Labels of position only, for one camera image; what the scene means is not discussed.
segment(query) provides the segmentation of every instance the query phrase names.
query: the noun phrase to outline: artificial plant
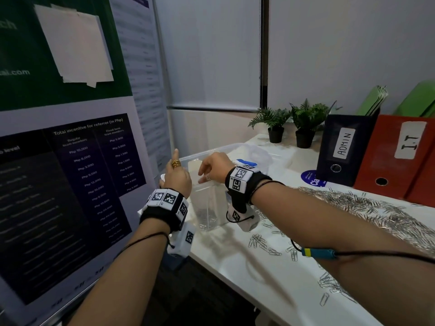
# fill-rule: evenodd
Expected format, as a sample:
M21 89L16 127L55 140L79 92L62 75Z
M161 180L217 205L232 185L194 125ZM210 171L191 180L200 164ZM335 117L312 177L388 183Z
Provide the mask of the artificial plant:
M249 122L248 127L254 128L258 123L265 123L269 128L279 128L290 118L291 111L287 109L258 109L257 115Z
M295 106L290 103L291 118L298 130L316 131L323 121L326 120L334 104L335 102L331 107L322 103L310 105L308 99L305 99L305 102L301 106Z

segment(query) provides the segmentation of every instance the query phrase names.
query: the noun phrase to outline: forearm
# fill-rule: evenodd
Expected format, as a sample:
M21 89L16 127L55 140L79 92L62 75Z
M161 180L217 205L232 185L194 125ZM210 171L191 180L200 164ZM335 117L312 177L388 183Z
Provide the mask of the forearm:
M156 232L169 233L158 219L146 219L130 242ZM166 238L157 235L122 252L98 280L69 326L140 325L166 247Z
M252 202L282 232L304 247L421 254L405 241L357 216L277 183L259 188ZM430 325L435 303L433 265L398 257L318 262L382 323Z

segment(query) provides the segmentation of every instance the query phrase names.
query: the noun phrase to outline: blue sticker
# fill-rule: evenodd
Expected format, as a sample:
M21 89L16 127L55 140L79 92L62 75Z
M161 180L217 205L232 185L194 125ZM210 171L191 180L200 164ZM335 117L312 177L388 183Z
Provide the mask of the blue sticker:
M253 166L253 167L255 167L257 165L256 163L253 163L251 161L245 161L243 159L237 159L237 161L240 161L241 163L244 163L245 165L250 165L250 166Z
M326 183L328 183L327 181L321 181L321 180L317 180L316 179L316 171L315 170L306 170L301 174L301 178L302 180L307 183L310 184L312 186L319 186L319 187L323 187L326 185Z

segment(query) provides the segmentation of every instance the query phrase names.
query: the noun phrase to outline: red binder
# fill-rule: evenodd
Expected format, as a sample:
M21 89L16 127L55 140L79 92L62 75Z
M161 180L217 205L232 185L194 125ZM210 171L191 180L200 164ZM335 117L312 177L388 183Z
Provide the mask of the red binder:
M435 141L430 148L428 158L408 193L406 200L435 207Z
M404 199L435 137L435 119L380 115L354 187Z

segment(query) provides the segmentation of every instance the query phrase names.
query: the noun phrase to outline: black plant pot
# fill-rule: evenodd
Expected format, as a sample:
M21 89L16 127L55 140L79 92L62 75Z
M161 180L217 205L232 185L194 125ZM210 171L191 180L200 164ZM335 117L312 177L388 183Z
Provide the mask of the black plant pot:
M296 145L302 149L311 147L315 132L313 130L297 130Z
M269 131L269 141L271 143L281 143L284 127L273 127L272 129L268 128L268 131Z

